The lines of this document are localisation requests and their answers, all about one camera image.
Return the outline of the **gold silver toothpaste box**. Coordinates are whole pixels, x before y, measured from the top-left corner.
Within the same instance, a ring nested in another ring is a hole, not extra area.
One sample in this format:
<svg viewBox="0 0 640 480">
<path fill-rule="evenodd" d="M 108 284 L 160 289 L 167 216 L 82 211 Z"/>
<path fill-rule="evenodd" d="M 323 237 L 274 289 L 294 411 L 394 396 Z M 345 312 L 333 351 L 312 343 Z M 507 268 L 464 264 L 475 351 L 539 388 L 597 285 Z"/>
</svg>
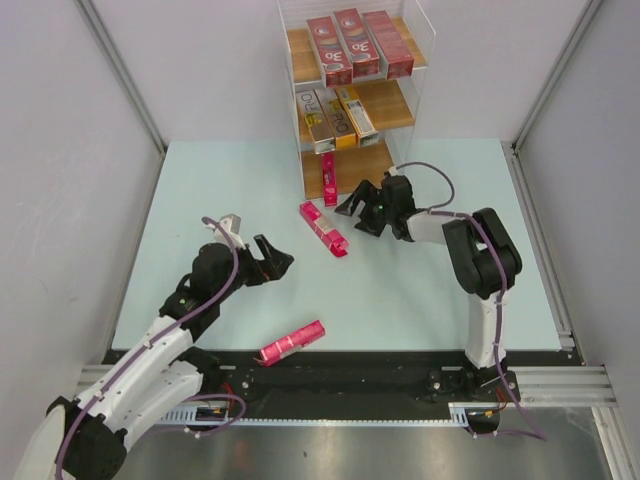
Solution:
<svg viewBox="0 0 640 480">
<path fill-rule="evenodd" d="M 315 89 L 314 92 L 331 127 L 335 148 L 346 150 L 356 147 L 356 132 L 335 91 L 333 89 Z"/>
</svg>

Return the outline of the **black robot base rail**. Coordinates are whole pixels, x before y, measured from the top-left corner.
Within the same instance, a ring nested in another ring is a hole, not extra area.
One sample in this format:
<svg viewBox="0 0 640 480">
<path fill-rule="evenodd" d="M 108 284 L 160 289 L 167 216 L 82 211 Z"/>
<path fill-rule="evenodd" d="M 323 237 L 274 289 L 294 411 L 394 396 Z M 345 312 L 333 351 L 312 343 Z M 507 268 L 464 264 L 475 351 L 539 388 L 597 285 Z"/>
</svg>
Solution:
<svg viewBox="0 0 640 480">
<path fill-rule="evenodd" d="M 459 350 L 445 352 L 299 352 L 270 367 L 249 351 L 191 348 L 181 355 L 204 373 L 207 393 L 232 393 L 242 406 L 253 401 L 312 400 L 391 395 L 430 403 L 497 403 L 508 388 L 499 379 L 470 380 Z"/>
</svg>

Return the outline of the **red silver 3D toothpaste box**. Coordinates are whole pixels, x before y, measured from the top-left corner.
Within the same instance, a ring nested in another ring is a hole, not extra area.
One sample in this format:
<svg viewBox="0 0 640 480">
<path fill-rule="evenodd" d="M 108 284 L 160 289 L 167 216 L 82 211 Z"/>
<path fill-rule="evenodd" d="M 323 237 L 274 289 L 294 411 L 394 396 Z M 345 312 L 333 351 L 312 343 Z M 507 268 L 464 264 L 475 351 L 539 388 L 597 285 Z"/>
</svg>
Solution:
<svg viewBox="0 0 640 480">
<path fill-rule="evenodd" d="M 353 78 L 377 75 L 380 56 L 356 8 L 333 12 L 338 32 L 353 67 Z"/>
</svg>

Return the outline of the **orange toothpaste box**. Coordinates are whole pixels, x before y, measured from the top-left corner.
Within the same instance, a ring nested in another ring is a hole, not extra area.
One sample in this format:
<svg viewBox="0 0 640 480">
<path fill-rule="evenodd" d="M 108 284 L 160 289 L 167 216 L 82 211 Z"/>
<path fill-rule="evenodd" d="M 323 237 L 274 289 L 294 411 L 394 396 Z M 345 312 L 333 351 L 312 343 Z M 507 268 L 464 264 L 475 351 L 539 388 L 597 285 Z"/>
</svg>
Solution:
<svg viewBox="0 0 640 480">
<path fill-rule="evenodd" d="M 343 86 L 335 89 L 346 114 L 348 115 L 357 136 L 359 148 L 375 145 L 380 134 L 369 117 L 360 95 L 354 86 Z"/>
<path fill-rule="evenodd" d="M 322 110 L 316 93 L 304 90 L 295 94 L 298 113 L 310 136 L 310 143 L 316 154 L 335 150 L 335 137 Z"/>
</svg>

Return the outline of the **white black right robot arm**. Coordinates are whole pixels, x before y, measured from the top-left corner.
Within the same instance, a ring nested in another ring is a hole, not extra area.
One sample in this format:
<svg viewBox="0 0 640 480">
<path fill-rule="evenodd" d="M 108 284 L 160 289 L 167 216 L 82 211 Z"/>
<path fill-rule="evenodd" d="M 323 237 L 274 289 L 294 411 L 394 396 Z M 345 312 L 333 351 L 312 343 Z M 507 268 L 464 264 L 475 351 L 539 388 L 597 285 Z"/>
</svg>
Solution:
<svg viewBox="0 0 640 480">
<path fill-rule="evenodd" d="M 497 379 L 508 382 L 505 305 L 523 263 L 494 209 L 465 214 L 418 208 L 409 179 L 387 172 L 378 187 L 361 181 L 335 212 L 356 215 L 355 228 L 372 236 L 389 227 L 398 240 L 445 246 L 454 276 L 469 295 L 462 391 L 473 401 L 484 401 L 496 391 Z"/>
</svg>

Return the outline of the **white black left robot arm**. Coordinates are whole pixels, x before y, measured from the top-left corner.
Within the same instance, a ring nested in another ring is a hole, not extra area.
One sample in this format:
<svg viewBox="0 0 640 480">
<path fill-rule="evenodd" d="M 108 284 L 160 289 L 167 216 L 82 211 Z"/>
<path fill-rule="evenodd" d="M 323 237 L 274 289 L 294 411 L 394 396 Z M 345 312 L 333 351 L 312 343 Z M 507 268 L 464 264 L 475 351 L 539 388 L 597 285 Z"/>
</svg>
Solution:
<svg viewBox="0 0 640 480">
<path fill-rule="evenodd" d="M 235 234 L 215 233 L 216 240 L 200 248 L 141 340 L 74 399 L 54 401 L 65 414 L 54 478 L 113 478 L 140 437 L 185 401 L 245 404 L 222 390 L 219 360 L 195 343 L 230 295 L 281 279 L 294 258 L 262 235 L 254 238 L 262 254 L 255 258 Z"/>
</svg>

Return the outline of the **dark red toothpaste box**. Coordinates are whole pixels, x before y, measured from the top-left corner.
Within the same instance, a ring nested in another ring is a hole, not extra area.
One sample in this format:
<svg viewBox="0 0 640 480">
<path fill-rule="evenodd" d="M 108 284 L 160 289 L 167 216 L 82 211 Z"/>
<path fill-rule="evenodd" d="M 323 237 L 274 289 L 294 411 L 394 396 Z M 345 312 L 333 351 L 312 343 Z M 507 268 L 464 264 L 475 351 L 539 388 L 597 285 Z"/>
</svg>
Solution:
<svg viewBox="0 0 640 480">
<path fill-rule="evenodd" d="M 410 77 L 415 59 L 389 15 L 380 10 L 365 12 L 362 18 L 380 55 L 380 70 L 384 78 Z"/>
</svg>

